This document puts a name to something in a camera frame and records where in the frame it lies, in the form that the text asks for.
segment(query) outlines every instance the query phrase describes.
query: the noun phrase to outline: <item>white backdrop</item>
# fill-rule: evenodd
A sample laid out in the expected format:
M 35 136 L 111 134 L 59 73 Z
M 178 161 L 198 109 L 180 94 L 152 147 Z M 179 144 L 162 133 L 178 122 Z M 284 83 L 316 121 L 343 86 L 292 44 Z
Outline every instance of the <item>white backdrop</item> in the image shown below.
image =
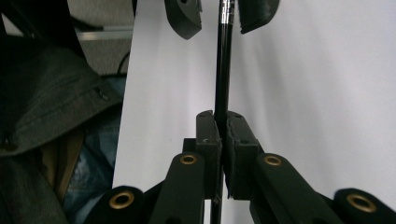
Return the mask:
M 219 1 L 202 0 L 203 30 L 170 27 L 163 0 L 139 1 L 114 187 L 147 190 L 166 176 L 195 116 L 214 109 Z M 396 209 L 396 2 L 284 0 L 246 35 L 236 16 L 230 110 L 267 152 L 318 192 L 358 188 Z M 223 223 L 252 223 L 226 202 Z

